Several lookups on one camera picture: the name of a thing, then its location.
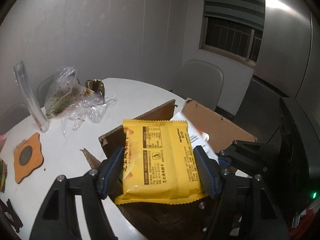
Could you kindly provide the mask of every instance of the yellow food wrapper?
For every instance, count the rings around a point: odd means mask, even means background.
[[[185,204],[206,197],[186,121],[124,120],[123,194],[115,204]]]

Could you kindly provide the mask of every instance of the open cardboard box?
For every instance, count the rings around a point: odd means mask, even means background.
[[[173,99],[135,119],[170,120],[175,106]],[[235,139],[256,141],[251,134],[192,99],[185,101],[182,113],[198,130],[209,134],[208,143],[216,153],[226,149]],[[110,157],[118,146],[125,143],[122,125],[100,136],[99,141],[106,156]],[[122,190],[120,183],[117,187],[115,196],[120,195]],[[205,210],[214,210],[216,201],[209,197],[182,205],[129,203],[118,207],[127,220],[149,240],[195,240],[204,238],[201,218],[205,211],[198,208],[201,201],[206,204]]]

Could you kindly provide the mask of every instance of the plastic tube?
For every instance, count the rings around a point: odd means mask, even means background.
[[[21,61],[20,63],[15,65],[13,67],[13,70],[14,75],[16,77],[16,82],[21,88],[23,100],[26,103],[30,114],[32,115],[33,119],[38,125],[40,131],[46,132],[49,129],[50,124],[47,118],[42,113],[41,108],[39,106],[39,102],[35,98],[35,95],[33,94],[30,88],[29,79],[26,72],[26,68],[24,66],[24,62]]]

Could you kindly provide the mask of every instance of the white round table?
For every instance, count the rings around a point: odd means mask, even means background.
[[[67,138],[62,134],[60,119],[51,119],[49,130],[46,133],[40,133],[44,163],[20,184],[14,180],[14,148],[22,140],[40,131],[32,117],[29,116],[6,133],[7,141],[1,151],[0,158],[8,166],[8,175],[5,192],[0,192],[0,198],[3,202],[10,198],[13,208],[20,217],[23,227],[18,235],[22,240],[29,239],[38,210],[55,178],[60,174],[66,175],[67,178],[79,177],[90,169],[80,149],[86,148],[102,161],[106,159],[106,156],[98,137],[121,125],[123,119],[135,118],[171,99],[175,99],[178,105],[175,113],[181,111],[184,104],[184,99],[179,96],[143,82],[107,78],[103,80],[103,83],[106,95],[115,95],[118,99],[116,105],[107,109],[100,123],[86,120],[78,131],[68,134]],[[124,218],[109,198],[103,200],[102,203],[119,240],[146,239]],[[76,208],[82,239],[89,240],[80,196],[76,196]]]

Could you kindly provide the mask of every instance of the striped roller blind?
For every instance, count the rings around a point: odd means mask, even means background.
[[[205,0],[204,15],[263,31],[265,0]]]

